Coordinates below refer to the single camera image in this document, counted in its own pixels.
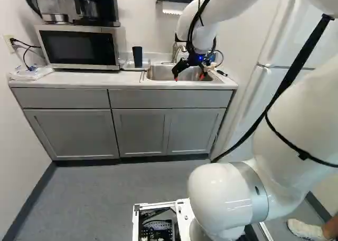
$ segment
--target shoe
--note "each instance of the shoe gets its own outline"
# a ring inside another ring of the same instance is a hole
[[[327,241],[323,235],[322,228],[316,225],[305,224],[297,219],[289,219],[287,221],[287,227],[297,237],[306,238],[313,241]]]

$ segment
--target robotic arm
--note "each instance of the robotic arm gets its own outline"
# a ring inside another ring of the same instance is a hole
[[[172,72],[179,73],[190,66],[202,64],[205,54],[214,47],[219,22],[237,17],[258,0],[194,0],[183,11],[177,28],[176,41],[186,42],[188,59],[181,59]],[[336,0],[310,0],[328,15],[337,15]]]
[[[203,0],[199,8],[195,0],[188,5],[176,33],[187,40],[190,56],[177,64],[174,75],[184,70],[183,63],[203,67],[196,56],[212,47],[218,22],[236,17],[256,1]],[[338,15],[336,0],[310,1],[324,13]],[[191,241],[236,240],[247,224],[291,213],[314,184],[338,172],[337,85],[338,55],[289,87],[270,107],[269,119],[261,121],[253,137],[254,158],[212,163],[192,172],[188,182],[195,215]],[[302,159],[269,123],[315,160]]]

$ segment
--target sink faucet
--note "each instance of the sink faucet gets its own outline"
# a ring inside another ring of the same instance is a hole
[[[177,56],[179,55],[179,52],[186,52],[186,48],[183,45],[177,46],[177,43],[175,42],[173,45],[173,58],[172,58],[172,63],[177,63]]]

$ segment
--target microwave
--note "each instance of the microwave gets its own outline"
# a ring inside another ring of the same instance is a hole
[[[128,57],[121,26],[36,25],[35,29],[52,68],[120,70]]]

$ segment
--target kitchen sink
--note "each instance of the kitchen sink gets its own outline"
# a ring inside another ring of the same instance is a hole
[[[144,81],[175,81],[172,73],[172,68],[175,66],[173,63],[154,63],[152,64],[149,71],[144,73]],[[220,83],[222,82],[213,73],[208,72],[207,76],[199,81],[201,74],[201,68],[198,66],[189,67],[179,74],[178,82],[190,81],[195,83]]]

